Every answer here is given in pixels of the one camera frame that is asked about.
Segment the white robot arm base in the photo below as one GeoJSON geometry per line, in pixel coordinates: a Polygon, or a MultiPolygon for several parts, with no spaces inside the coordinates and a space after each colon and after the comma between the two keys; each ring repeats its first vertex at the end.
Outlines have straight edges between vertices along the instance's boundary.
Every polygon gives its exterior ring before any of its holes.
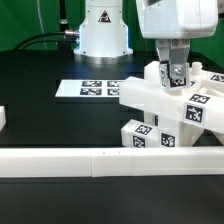
{"type": "Polygon", "coordinates": [[[75,59],[91,64],[118,64],[132,59],[123,0],[85,0],[85,19],[79,26],[75,59]]]}

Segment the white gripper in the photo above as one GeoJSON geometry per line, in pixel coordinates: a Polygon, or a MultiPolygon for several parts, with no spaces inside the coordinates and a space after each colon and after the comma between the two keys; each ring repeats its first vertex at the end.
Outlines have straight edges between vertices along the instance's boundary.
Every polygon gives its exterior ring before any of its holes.
{"type": "Polygon", "coordinates": [[[159,61],[169,62],[172,79],[185,78],[189,38],[215,33],[217,0],[136,0],[136,6],[142,36],[156,39],[159,61]]]}

